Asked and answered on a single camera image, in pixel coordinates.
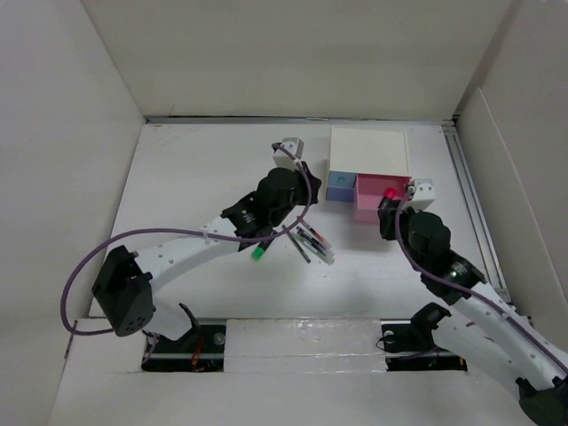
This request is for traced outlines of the pink drawer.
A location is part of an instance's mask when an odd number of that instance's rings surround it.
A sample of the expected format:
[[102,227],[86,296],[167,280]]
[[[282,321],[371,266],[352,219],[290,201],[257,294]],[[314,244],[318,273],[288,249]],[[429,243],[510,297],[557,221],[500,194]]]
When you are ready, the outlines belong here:
[[377,224],[377,209],[385,193],[399,200],[410,182],[408,176],[358,174],[354,186],[354,221]]

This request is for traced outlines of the green cap highlighter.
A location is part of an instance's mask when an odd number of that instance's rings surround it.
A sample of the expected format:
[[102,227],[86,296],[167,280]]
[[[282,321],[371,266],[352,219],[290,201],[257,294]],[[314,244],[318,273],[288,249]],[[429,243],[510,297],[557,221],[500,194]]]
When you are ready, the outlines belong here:
[[265,252],[272,245],[273,242],[274,239],[260,242],[252,251],[251,258],[254,261],[259,261],[264,256]]

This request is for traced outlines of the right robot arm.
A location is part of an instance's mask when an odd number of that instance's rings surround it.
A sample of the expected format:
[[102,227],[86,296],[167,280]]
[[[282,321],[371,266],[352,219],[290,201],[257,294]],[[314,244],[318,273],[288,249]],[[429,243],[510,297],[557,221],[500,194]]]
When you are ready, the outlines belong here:
[[466,359],[508,390],[536,425],[567,423],[567,353],[507,304],[478,268],[451,248],[441,218],[383,196],[380,235],[396,241],[421,282],[442,300],[412,318],[410,338]]

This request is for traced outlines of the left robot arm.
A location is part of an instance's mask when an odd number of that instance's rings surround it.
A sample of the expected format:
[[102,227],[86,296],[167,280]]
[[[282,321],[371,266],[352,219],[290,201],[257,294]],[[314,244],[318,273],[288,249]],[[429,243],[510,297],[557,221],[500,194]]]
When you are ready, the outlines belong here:
[[255,191],[195,235],[182,234],[139,252],[125,246],[110,250],[92,293],[113,332],[119,337],[138,331],[158,334],[177,351],[190,351],[197,344],[198,331],[191,325],[188,308],[161,307],[157,292],[202,264],[266,240],[295,207],[317,203],[320,187],[320,179],[306,166],[275,168]]

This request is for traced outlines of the light blue small drawer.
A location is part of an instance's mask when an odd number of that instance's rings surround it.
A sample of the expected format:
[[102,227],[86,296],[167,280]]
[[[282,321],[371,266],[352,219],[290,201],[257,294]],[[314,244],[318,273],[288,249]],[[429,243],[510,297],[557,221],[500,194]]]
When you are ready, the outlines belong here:
[[353,188],[357,174],[331,170],[328,174],[327,185],[329,187]]

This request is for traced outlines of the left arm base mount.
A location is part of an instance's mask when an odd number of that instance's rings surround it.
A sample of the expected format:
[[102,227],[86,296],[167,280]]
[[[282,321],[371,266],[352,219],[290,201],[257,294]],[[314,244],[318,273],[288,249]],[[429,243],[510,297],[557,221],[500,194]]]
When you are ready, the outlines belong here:
[[141,369],[151,373],[220,373],[224,371],[226,321],[197,319],[179,305],[191,328],[178,340],[145,332],[146,347]]

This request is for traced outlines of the pink cap highlighter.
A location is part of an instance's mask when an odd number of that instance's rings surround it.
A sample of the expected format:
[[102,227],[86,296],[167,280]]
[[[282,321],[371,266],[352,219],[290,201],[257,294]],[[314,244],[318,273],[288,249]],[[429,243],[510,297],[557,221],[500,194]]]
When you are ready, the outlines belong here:
[[391,208],[392,202],[395,200],[397,191],[394,188],[387,188],[383,193],[378,209],[380,211],[388,211]]

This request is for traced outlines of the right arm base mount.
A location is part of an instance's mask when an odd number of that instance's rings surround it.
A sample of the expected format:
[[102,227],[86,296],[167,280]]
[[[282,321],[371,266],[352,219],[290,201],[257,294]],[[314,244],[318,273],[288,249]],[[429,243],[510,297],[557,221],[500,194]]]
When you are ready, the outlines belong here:
[[382,320],[375,348],[385,354],[388,372],[467,372],[466,361],[434,343],[432,332],[450,312],[435,304],[422,307],[411,319]]

